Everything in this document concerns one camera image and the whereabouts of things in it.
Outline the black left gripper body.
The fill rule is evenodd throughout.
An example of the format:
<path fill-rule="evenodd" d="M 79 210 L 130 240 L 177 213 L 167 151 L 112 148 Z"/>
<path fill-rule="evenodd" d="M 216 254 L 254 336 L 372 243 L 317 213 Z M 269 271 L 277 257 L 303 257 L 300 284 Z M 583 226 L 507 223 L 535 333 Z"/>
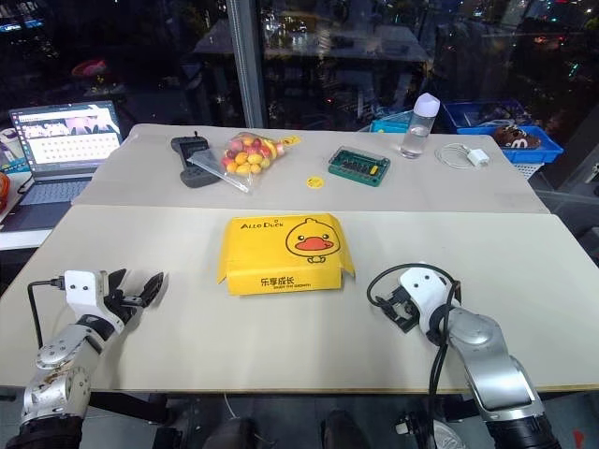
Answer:
<path fill-rule="evenodd" d="M 137 311 L 146 307 L 146 298 L 144 293 L 127 295 L 120 288 L 113 288 L 104 297 L 104 305 L 115 330 L 123 331 Z"/>

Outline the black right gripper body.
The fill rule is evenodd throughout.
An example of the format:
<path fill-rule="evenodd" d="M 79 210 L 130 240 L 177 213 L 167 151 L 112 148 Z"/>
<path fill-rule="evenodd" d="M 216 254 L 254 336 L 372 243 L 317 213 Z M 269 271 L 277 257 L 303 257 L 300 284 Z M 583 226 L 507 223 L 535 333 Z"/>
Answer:
<path fill-rule="evenodd" d="M 413 315 L 413 328 L 418 325 L 419 319 L 420 319 L 420 312 L 419 312 L 415 302 L 412 300 L 409 293 L 405 290 L 404 287 L 402 287 L 402 303 L 397 304 L 393 308 L 396 310 L 397 313 L 399 313 L 400 315 L 403 315 L 403 316 L 412 314 Z"/>

